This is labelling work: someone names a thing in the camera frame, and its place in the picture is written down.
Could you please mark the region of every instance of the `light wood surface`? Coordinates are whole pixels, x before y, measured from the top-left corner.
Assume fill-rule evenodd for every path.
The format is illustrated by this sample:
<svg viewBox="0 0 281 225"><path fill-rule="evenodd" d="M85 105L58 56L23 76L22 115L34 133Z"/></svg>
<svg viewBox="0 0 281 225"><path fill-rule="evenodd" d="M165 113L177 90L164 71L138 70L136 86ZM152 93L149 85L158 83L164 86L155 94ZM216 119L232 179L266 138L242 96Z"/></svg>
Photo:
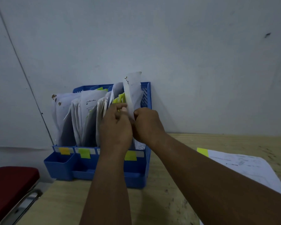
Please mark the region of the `light wood surface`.
<svg viewBox="0 0 281 225"><path fill-rule="evenodd" d="M187 146L264 158L281 180L281 137L170 134ZM78 225L91 181L55 181L18 225ZM151 153L147 186L128 189L132 224L190 224L199 219L160 159Z"/></svg>

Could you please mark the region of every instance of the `chair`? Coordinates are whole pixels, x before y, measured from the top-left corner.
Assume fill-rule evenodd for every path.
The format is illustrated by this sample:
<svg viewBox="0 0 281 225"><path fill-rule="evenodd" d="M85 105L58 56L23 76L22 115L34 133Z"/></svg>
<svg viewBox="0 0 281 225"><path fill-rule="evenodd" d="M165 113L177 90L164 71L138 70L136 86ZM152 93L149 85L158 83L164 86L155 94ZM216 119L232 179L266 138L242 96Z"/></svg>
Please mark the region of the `chair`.
<svg viewBox="0 0 281 225"><path fill-rule="evenodd" d="M41 190L34 189L39 180L39 171L33 167L4 166L0 167L0 224L8 216L17 212L19 206L30 195L35 195L29 206L13 224L16 224L24 213L42 195Z"/></svg>

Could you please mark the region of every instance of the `blue file organizer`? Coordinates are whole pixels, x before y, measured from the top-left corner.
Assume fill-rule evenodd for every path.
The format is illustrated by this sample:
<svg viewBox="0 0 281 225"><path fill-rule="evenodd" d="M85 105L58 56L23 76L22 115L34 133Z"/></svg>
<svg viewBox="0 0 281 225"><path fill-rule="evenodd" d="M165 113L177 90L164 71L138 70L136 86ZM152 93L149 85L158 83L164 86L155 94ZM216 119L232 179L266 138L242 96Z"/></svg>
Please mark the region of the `blue file organizer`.
<svg viewBox="0 0 281 225"><path fill-rule="evenodd" d="M112 86L113 84L81 86L75 88L73 93L81 92L83 90L95 90L100 87L111 91ZM152 109L150 82L141 83L141 88L144 91L141 107ZM60 153L61 148L67 148L70 151L70 155L62 155ZM87 148L90 151L90 159L81 158L79 148ZM92 180L94 178L100 155L99 147L58 147L57 145L54 145L53 150L54 152L44 160L47 170L52 178L66 181L71 181L74 178L86 180ZM151 149L146 146L145 150L129 150L135 151L137 161L124 161L126 186L128 188L144 188L146 186L149 172Z"/></svg>

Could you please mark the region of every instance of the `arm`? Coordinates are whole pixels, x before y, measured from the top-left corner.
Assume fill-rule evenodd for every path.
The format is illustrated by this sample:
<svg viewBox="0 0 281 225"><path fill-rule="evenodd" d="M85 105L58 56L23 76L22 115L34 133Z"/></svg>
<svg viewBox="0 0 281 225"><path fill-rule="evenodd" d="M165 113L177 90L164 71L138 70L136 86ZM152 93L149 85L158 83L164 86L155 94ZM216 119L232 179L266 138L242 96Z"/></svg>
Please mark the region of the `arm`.
<svg viewBox="0 0 281 225"><path fill-rule="evenodd" d="M112 104L100 125L100 157L80 225L131 224L123 167L132 142L132 129L124 106Z"/></svg>
<svg viewBox="0 0 281 225"><path fill-rule="evenodd" d="M133 134L161 159L204 225L281 224L281 194L167 135L156 111L135 111Z"/></svg>

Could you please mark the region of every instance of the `wooden table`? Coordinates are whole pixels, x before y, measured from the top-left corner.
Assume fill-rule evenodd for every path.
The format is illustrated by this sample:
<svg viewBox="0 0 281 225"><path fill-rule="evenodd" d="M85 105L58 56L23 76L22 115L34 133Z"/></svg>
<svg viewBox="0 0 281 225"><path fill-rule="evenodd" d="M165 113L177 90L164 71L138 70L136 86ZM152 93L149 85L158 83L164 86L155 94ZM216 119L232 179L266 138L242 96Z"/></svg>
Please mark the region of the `wooden table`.
<svg viewBox="0 0 281 225"><path fill-rule="evenodd" d="M171 134L197 147L264 158L281 180L281 137L231 136L209 134ZM78 225L91 181L55 181L30 208L18 225ZM198 225L194 213L164 165L151 153L147 186L128 189L132 224Z"/></svg>

